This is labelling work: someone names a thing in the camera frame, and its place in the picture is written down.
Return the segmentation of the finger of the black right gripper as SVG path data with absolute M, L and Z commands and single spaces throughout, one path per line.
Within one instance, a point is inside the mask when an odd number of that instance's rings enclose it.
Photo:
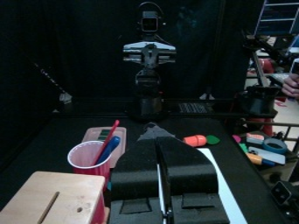
M 142 65 L 145 68 L 149 68 L 150 66 L 150 57 L 149 57 L 149 45 L 145 45 L 142 48 L 141 48 L 141 54 L 142 54 Z
M 156 68 L 156 59 L 157 59 L 157 55 L 158 55 L 158 49 L 156 47 L 156 45 L 150 45 L 150 59 L 149 59 L 149 68 Z

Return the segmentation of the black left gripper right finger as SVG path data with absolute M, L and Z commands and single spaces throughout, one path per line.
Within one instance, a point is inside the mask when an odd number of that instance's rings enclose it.
M 202 153 L 156 128 L 166 224 L 229 224 L 218 195 L 217 173 Z

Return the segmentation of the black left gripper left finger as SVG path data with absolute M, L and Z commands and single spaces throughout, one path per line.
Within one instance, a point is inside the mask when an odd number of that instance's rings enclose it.
M 144 134 L 116 162 L 110 176 L 108 224 L 162 224 L 158 199 L 156 138 L 160 128 L 148 123 Z

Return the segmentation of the person's hand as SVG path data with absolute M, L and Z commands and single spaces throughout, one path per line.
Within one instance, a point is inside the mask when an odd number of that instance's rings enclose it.
M 284 79 L 284 84 L 281 87 L 281 92 L 299 101 L 299 75 L 289 73 L 288 77 Z

